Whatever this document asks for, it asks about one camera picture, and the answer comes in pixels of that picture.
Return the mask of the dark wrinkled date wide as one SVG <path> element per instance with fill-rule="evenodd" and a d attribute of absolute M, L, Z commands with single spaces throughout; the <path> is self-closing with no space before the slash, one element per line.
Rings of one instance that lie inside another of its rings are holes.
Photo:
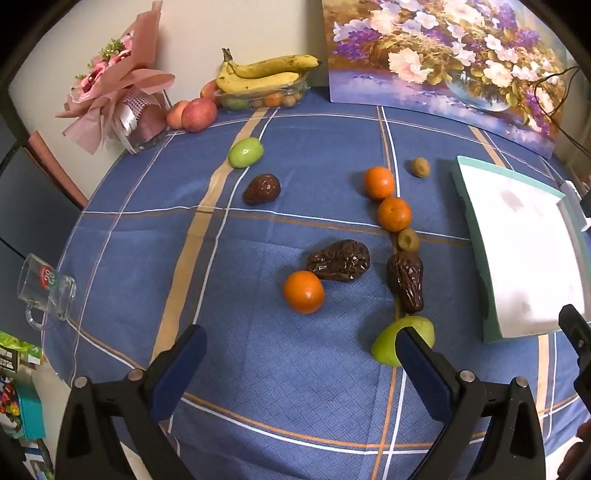
<path fill-rule="evenodd" d="M 308 256 L 305 269 L 321 280 L 353 282 L 370 270 L 370 251 L 360 241 L 336 241 Z"/>

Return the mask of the dark avocado far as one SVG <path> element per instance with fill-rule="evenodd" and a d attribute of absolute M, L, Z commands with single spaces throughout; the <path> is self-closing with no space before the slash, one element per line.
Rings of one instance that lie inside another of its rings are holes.
<path fill-rule="evenodd" d="M 280 180 L 273 174 L 260 174 L 250 181 L 242 193 L 242 200 L 246 205 L 256 206 L 270 203 L 280 196 Z"/>

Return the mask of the yellow banana upper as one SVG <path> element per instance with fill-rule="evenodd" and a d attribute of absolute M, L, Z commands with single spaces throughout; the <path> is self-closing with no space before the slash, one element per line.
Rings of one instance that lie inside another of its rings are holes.
<path fill-rule="evenodd" d="M 228 48 L 222 48 L 222 54 L 230 70 L 245 79 L 257 79 L 288 72 L 301 74 L 322 65 L 320 59 L 308 54 L 284 55 L 250 64 L 236 63 Z"/>

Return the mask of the olive green small fruit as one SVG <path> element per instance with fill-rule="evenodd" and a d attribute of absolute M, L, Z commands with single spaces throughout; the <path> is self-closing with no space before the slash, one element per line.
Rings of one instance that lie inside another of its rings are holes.
<path fill-rule="evenodd" d="M 419 235 L 412 228 L 402 230 L 397 237 L 398 247 L 402 251 L 418 252 L 421 246 Z"/>

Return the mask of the dark wrinkled date long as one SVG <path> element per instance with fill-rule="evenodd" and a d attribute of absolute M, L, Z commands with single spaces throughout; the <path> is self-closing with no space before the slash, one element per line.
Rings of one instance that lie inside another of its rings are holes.
<path fill-rule="evenodd" d="M 399 297 L 407 314 L 418 313 L 424 308 L 423 275 L 423 261 L 414 252 L 394 253 L 387 263 L 388 287 Z"/>

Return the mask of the small green apple far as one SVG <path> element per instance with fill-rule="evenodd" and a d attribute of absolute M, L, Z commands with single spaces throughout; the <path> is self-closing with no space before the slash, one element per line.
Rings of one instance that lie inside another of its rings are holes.
<path fill-rule="evenodd" d="M 258 138 L 247 137 L 235 143 L 228 152 L 228 162 L 233 168 L 247 168 L 262 158 L 263 144 Z"/>

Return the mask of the clear glass fruit bowl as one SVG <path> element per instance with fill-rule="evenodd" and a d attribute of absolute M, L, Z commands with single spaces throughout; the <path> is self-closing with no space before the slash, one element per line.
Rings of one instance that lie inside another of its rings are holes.
<path fill-rule="evenodd" d="M 301 102 L 307 94 L 308 78 L 301 76 L 297 81 L 276 88 L 257 89 L 250 92 L 214 92 L 214 101 L 228 111 L 253 110 L 263 107 L 291 108 Z"/>

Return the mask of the red apple front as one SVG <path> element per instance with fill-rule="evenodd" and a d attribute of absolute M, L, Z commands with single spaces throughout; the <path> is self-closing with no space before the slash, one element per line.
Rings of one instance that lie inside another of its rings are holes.
<path fill-rule="evenodd" d="M 189 102 L 181 115 L 182 128 L 190 133 L 204 131 L 217 117 L 217 106 L 211 99 L 197 98 Z"/>

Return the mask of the brown kiwi near tray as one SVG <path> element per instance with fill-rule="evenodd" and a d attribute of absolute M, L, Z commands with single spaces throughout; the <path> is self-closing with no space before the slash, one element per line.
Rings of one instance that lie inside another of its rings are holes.
<path fill-rule="evenodd" d="M 411 171 L 417 178 L 428 178 L 431 174 L 431 166 L 426 158 L 417 157 L 411 162 Z"/>

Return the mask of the yellow banana lower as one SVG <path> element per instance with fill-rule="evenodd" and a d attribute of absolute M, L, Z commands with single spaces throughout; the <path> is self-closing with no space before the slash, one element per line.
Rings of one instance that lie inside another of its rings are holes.
<path fill-rule="evenodd" d="M 280 88 L 297 82 L 298 79 L 300 79 L 300 74 L 296 72 L 283 72 L 262 78 L 246 79 L 235 74 L 229 63 L 224 62 L 221 66 L 221 72 L 218 73 L 215 79 L 215 84 L 223 93 L 239 94 Z"/>

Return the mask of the floral oil painting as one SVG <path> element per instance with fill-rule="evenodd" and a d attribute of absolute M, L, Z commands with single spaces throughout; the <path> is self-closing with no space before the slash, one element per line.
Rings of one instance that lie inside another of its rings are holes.
<path fill-rule="evenodd" d="M 568 52 L 520 1 L 325 1 L 333 102 L 467 123 L 544 157 L 558 137 Z"/>

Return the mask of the clear glass mug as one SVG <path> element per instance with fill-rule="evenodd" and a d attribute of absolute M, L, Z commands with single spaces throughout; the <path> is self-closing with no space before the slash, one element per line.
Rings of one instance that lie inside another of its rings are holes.
<path fill-rule="evenodd" d="M 75 280 L 54 269 L 34 254 L 24 260 L 17 297 L 25 306 L 27 323 L 35 330 L 49 330 L 57 321 L 70 318 L 76 297 Z"/>

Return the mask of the orange tangerine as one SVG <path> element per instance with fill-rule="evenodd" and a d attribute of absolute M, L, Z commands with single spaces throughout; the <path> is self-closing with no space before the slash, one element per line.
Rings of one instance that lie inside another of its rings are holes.
<path fill-rule="evenodd" d="M 370 167 L 363 175 L 363 186 L 370 199 L 382 201 L 394 195 L 394 175 L 386 167 Z"/>
<path fill-rule="evenodd" d="M 410 226 L 412 210 L 404 199 L 388 197 L 378 208 L 378 221 L 385 230 L 399 233 Z"/>
<path fill-rule="evenodd" d="M 283 297 L 295 312 L 315 313 L 325 301 L 325 289 L 321 280 L 310 271 L 296 271 L 283 283 Z"/>

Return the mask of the large green apple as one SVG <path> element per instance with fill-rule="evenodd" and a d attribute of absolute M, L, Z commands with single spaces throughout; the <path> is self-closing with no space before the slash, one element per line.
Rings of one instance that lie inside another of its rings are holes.
<path fill-rule="evenodd" d="M 396 351 L 396 338 L 398 333 L 407 327 L 413 327 L 430 347 L 435 345 L 436 333 L 433 323 L 422 316 L 406 316 L 391 323 L 374 341 L 370 353 L 377 362 L 391 367 L 401 367 Z"/>

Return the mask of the yellow banana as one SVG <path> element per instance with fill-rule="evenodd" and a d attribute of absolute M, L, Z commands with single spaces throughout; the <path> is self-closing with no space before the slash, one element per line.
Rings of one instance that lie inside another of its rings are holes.
<path fill-rule="evenodd" d="M 222 54 L 230 70 L 245 79 L 257 79 L 288 72 L 301 74 L 322 65 L 320 59 L 308 54 L 284 55 L 250 64 L 236 63 L 228 48 L 222 48 Z"/>
<path fill-rule="evenodd" d="M 298 79 L 300 79 L 300 74 L 296 72 L 283 72 L 262 78 L 246 79 L 235 74 L 229 63 L 224 62 L 221 66 L 221 72 L 218 73 L 215 79 L 215 84 L 223 93 L 239 94 L 280 88 L 297 82 Z"/>

